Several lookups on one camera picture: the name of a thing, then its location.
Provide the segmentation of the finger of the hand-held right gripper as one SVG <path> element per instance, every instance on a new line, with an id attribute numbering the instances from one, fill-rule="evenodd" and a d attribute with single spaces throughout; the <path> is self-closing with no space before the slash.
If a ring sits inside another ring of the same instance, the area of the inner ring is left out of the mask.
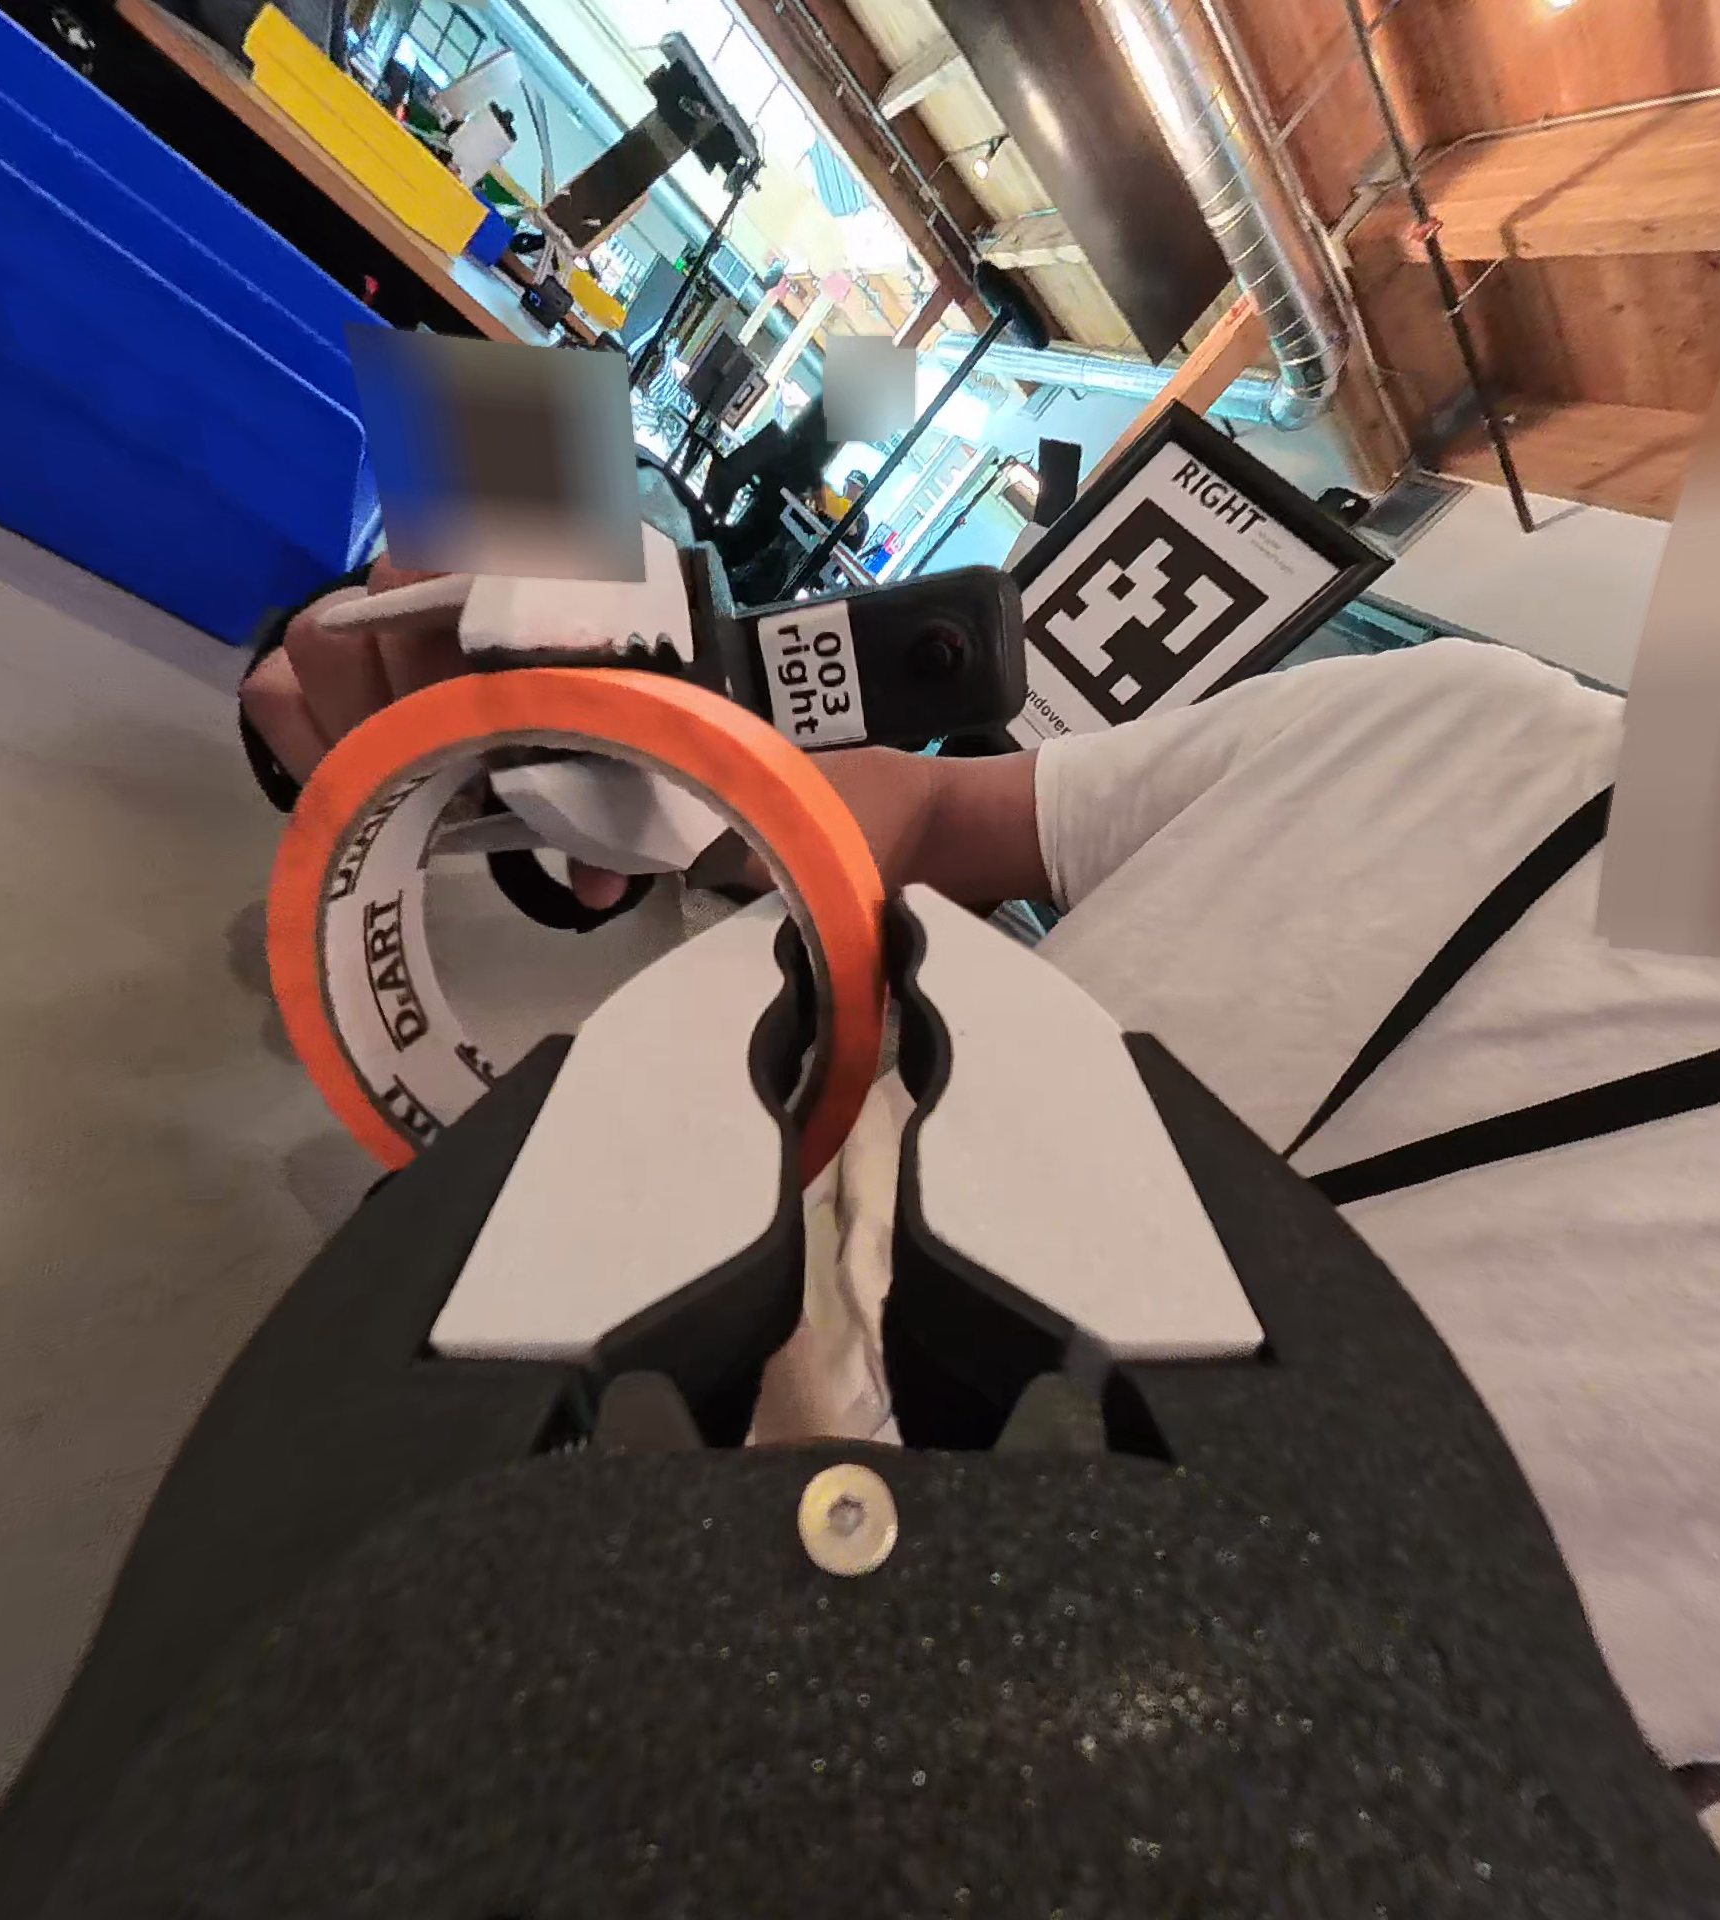
<path id="1" fill-rule="evenodd" d="M 591 749 L 488 749 L 485 791 L 510 825 L 484 851 L 530 851 L 612 874 L 767 874 L 744 819 L 703 783 L 657 761 Z"/>
<path id="2" fill-rule="evenodd" d="M 671 537 L 642 542 L 642 579 L 477 575 L 457 617 L 469 662 L 615 662 L 699 656 L 682 569 Z"/>

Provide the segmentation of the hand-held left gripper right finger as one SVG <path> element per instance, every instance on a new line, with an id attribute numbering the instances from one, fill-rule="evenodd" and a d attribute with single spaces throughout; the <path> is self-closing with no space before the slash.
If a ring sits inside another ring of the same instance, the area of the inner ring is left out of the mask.
<path id="1" fill-rule="evenodd" d="M 896 899 L 900 1220 L 943 1281 L 1100 1362 L 1248 1362 L 1252 1306 L 1126 1030 L 967 906 Z"/>

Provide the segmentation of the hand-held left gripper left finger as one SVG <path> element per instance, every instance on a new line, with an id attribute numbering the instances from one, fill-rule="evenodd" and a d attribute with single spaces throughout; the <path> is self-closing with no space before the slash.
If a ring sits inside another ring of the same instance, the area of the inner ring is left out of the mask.
<path id="1" fill-rule="evenodd" d="M 442 1358 L 590 1362 L 783 1220 L 813 1019 L 762 896 L 580 1026 L 429 1331 Z"/>

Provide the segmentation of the orange tape roll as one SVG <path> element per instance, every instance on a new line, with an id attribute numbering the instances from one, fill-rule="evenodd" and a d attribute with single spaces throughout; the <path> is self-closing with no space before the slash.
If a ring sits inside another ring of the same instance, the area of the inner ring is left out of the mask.
<path id="1" fill-rule="evenodd" d="M 883 1049 L 885 886 L 873 851 L 823 769 L 714 692 L 612 666 L 526 666 L 435 682 L 382 708 L 318 763 L 284 825 L 268 883 L 268 969 L 309 1083 L 372 1161 L 424 1146 L 385 1101 L 328 991 L 328 921 L 342 853 L 399 783 L 488 748 L 591 748 L 664 773 L 762 853 L 816 964 L 819 1077 L 795 1116 L 802 1183 L 843 1146 Z"/>

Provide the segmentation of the blue plastic bin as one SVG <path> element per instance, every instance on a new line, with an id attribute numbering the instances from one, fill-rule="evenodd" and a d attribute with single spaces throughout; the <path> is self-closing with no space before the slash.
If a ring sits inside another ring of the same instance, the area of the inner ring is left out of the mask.
<path id="1" fill-rule="evenodd" d="M 0 10 L 0 525 L 223 642 L 365 556 L 379 318 Z"/>

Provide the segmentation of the person's right forearm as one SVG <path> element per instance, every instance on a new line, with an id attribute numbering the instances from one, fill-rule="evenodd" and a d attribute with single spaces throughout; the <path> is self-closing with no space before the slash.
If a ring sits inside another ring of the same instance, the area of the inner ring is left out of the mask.
<path id="1" fill-rule="evenodd" d="M 956 758 L 843 748 L 813 763 L 858 819 L 885 899 L 908 883 L 977 913 L 1049 899 L 1037 752 Z"/>

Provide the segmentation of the person's right hand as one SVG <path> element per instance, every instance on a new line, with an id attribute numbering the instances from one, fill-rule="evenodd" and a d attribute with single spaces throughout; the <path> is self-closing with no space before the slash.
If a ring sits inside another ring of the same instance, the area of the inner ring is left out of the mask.
<path id="1" fill-rule="evenodd" d="M 244 720 L 294 790 L 368 717 L 466 666 L 457 604 L 342 620 L 368 597 L 365 589 L 337 589 L 287 617 L 279 643 L 241 689 Z"/>

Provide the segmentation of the framed marker sign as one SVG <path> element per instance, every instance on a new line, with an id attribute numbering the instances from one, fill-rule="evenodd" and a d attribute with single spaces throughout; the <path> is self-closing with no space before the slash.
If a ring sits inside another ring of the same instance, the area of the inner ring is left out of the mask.
<path id="1" fill-rule="evenodd" d="M 1171 402 L 1009 556 L 1038 748 L 1192 706 L 1277 666 L 1394 558 Z"/>

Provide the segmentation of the person's light clothing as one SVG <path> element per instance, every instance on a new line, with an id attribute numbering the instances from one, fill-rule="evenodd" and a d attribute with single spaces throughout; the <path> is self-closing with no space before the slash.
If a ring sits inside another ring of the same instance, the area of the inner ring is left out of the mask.
<path id="1" fill-rule="evenodd" d="M 1599 851 L 1343 1072 L 1605 790 L 1622 703 L 1492 642 L 1329 659 L 1048 742 L 1044 957 L 1306 1176 L 1720 1049 L 1720 962 L 1595 931 Z M 1664 1760 L 1720 1751 L 1720 1104 L 1357 1196 L 1534 1482 Z"/>

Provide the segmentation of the wooden background table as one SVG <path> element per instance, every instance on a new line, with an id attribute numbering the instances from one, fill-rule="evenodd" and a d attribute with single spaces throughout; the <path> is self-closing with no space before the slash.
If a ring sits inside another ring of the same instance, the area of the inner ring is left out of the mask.
<path id="1" fill-rule="evenodd" d="M 484 268 L 469 256 L 442 253 L 424 233 L 403 222 L 337 155 L 322 147 L 284 109 L 265 98 L 249 78 L 249 67 L 228 57 L 188 22 L 178 22 L 157 3 L 117 3 L 120 20 L 147 39 L 153 49 L 174 60 L 192 84 L 220 102 L 268 149 L 279 152 L 297 175 L 304 175 L 342 211 L 357 222 L 368 240 L 403 271 L 424 283 L 428 299 L 442 303 L 443 320 L 435 329 L 469 329 L 498 342 L 579 342 L 583 349 L 615 349 L 617 339 L 596 335 L 573 306 L 559 325 L 536 322 L 526 306 L 526 290 L 501 271 Z"/>

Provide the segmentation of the black tilted panel on stand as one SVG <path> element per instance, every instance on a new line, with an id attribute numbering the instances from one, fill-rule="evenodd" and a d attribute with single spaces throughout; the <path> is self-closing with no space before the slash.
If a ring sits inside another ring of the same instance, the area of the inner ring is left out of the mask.
<path id="1" fill-rule="evenodd" d="M 762 169 L 751 126 L 710 76 L 693 42 L 663 36 L 660 67 L 647 76 L 653 109 L 608 149 L 565 184 L 541 209 L 541 222 L 573 256 L 591 253 L 622 229 L 684 155 L 727 182 L 737 204 Z"/>

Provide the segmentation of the yellow bin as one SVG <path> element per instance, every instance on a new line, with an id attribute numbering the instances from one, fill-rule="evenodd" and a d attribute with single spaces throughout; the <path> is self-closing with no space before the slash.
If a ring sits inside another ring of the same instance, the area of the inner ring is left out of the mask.
<path id="1" fill-rule="evenodd" d="M 424 242 L 462 256 L 491 209 L 378 98 L 265 3 L 244 36 L 255 89 Z"/>

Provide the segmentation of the black ceiling duct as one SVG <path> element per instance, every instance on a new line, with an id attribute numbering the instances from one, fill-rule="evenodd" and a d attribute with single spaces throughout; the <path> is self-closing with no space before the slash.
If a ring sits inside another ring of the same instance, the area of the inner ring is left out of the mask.
<path id="1" fill-rule="evenodd" d="M 992 109 L 1155 362 L 1229 282 L 1098 3 L 935 3 Z"/>

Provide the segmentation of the silver air duct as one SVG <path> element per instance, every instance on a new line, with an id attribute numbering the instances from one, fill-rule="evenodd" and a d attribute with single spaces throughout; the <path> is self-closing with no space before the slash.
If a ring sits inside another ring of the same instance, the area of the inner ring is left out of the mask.
<path id="1" fill-rule="evenodd" d="M 1252 417 L 1285 431 L 1309 427 L 1337 399 L 1350 366 L 1350 303 L 1231 4 L 1098 10 L 1277 356 Z"/>

